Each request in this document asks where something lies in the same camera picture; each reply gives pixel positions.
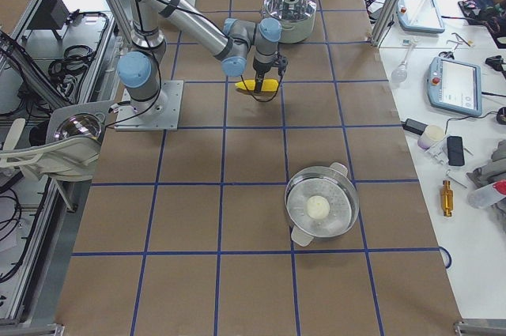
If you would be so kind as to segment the yellow corn cob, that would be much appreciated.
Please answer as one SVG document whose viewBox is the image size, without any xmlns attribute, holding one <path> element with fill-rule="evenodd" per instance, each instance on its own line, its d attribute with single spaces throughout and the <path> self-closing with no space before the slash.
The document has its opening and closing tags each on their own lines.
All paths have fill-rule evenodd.
<svg viewBox="0 0 506 336">
<path fill-rule="evenodd" d="M 240 80 L 235 83 L 238 91 L 254 95 L 270 95 L 278 90 L 279 82 L 277 79 L 267 78 L 258 83 L 255 79 Z"/>
</svg>

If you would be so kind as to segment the glass pot lid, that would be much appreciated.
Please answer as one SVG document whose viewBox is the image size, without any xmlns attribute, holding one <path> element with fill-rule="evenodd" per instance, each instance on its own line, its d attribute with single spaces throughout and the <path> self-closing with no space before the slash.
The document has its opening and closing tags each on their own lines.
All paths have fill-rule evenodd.
<svg viewBox="0 0 506 336">
<path fill-rule="evenodd" d="M 261 14 L 279 21 L 302 21 L 312 17 L 316 9 L 315 0 L 264 0 Z"/>
</svg>

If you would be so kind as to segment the pale green electric pot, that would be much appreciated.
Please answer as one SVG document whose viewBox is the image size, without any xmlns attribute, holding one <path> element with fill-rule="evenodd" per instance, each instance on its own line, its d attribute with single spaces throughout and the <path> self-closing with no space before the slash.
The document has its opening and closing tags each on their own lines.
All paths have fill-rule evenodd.
<svg viewBox="0 0 506 336">
<path fill-rule="evenodd" d="M 300 43 L 313 32 L 317 4 L 315 0 L 263 0 L 263 18 L 272 17 L 281 24 L 280 42 Z"/>
</svg>

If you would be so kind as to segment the steel steamer pot with lid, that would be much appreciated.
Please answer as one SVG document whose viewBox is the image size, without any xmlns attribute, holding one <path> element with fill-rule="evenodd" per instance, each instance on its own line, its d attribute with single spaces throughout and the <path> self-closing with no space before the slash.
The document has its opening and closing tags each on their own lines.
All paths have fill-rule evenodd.
<svg viewBox="0 0 506 336">
<path fill-rule="evenodd" d="M 285 209 L 291 240 L 307 247 L 313 240 L 347 233 L 359 214 L 359 197 L 348 168 L 334 162 L 300 170 L 285 188 Z"/>
</svg>

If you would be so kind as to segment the far teach pendant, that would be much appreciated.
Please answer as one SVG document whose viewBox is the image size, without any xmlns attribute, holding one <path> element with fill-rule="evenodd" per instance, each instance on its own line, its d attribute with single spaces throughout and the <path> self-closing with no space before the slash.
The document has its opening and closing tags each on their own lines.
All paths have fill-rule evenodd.
<svg viewBox="0 0 506 336">
<path fill-rule="evenodd" d="M 399 24 L 405 31 L 431 34 L 445 31 L 435 0 L 398 0 L 396 13 Z"/>
</svg>

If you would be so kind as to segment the teach pendant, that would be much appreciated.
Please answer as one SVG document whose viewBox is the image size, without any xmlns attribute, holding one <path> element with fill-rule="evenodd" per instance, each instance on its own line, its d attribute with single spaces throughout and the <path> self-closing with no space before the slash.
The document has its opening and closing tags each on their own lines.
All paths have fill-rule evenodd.
<svg viewBox="0 0 506 336">
<path fill-rule="evenodd" d="M 431 34 L 445 31 L 435 0 L 398 0 L 396 13 L 399 24 L 405 31 Z"/>
<path fill-rule="evenodd" d="M 481 68 L 454 59 L 435 57 L 426 74 L 432 107 L 471 117 L 482 115 Z"/>
</svg>

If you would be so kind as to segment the black power adapter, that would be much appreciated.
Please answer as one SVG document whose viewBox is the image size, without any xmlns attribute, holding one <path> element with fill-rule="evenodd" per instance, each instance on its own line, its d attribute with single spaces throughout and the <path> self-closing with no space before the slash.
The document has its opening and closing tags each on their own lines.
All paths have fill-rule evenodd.
<svg viewBox="0 0 506 336">
<path fill-rule="evenodd" d="M 422 135 L 427 128 L 427 124 L 418 122 L 414 119 L 406 119 L 402 122 L 403 130 L 406 130 L 412 134 Z"/>
</svg>

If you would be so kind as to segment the white paper cup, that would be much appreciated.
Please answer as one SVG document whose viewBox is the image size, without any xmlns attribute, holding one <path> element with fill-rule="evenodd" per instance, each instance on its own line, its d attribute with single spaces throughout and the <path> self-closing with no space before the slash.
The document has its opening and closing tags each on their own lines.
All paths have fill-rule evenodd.
<svg viewBox="0 0 506 336">
<path fill-rule="evenodd" d="M 417 145 L 427 150 L 444 139 L 445 132 L 439 126 L 428 125 L 422 132 L 422 135 L 417 141 Z"/>
</svg>

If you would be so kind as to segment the near teach pendant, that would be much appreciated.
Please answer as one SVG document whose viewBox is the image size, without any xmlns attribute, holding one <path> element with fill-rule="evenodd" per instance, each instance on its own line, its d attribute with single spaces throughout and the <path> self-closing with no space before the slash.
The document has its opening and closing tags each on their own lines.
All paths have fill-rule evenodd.
<svg viewBox="0 0 506 336">
<path fill-rule="evenodd" d="M 471 117 L 482 115 L 481 68 L 454 59 L 435 57 L 426 74 L 432 107 Z"/>
</svg>

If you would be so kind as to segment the black phone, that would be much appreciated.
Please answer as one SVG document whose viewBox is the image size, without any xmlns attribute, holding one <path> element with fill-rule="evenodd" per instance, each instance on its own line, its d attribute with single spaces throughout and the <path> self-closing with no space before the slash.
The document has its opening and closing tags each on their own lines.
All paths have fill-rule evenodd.
<svg viewBox="0 0 506 336">
<path fill-rule="evenodd" d="M 450 166 L 462 167 L 465 165 L 463 139 L 460 136 L 447 137 L 447 158 Z"/>
</svg>

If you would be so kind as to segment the glass lid on tray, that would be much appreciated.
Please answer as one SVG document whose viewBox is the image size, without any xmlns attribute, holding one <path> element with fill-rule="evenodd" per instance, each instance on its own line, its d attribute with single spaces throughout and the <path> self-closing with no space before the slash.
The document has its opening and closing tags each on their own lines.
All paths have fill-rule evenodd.
<svg viewBox="0 0 506 336">
<path fill-rule="evenodd" d="M 61 141 L 74 136 L 86 136 L 97 140 L 102 134 L 102 123 L 89 113 L 72 115 L 57 126 L 54 139 Z"/>
</svg>

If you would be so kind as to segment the brass fitting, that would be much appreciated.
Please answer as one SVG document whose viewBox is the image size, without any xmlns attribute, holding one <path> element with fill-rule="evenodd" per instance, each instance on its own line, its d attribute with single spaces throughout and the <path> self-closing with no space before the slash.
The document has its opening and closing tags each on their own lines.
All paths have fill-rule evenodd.
<svg viewBox="0 0 506 336">
<path fill-rule="evenodd" d="M 440 204 L 443 215 L 445 217 L 451 217 L 454 209 L 454 201 L 451 182 L 448 179 L 445 179 L 442 182 L 442 187 L 440 189 Z"/>
</svg>

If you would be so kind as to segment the grey cloth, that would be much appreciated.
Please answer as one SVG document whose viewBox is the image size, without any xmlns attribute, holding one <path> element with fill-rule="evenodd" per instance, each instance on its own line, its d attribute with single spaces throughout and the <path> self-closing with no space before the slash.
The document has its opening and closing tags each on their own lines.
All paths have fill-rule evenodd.
<svg viewBox="0 0 506 336">
<path fill-rule="evenodd" d="M 468 172 L 466 176 L 477 188 L 505 179 L 505 144 L 500 142 L 490 162 Z"/>
</svg>

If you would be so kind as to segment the clear bottle red cap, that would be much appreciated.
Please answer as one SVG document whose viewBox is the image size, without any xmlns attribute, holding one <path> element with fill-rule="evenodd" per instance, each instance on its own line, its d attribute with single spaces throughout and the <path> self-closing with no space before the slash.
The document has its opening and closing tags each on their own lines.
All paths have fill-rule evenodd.
<svg viewBox="0 0 506 336">
<path fill-rule="evenodd" d="M 467 201 L 476 209 L 484 209 L 505 199 L 505 180 L 499 180 L 469 193 Z"/>
</svg>

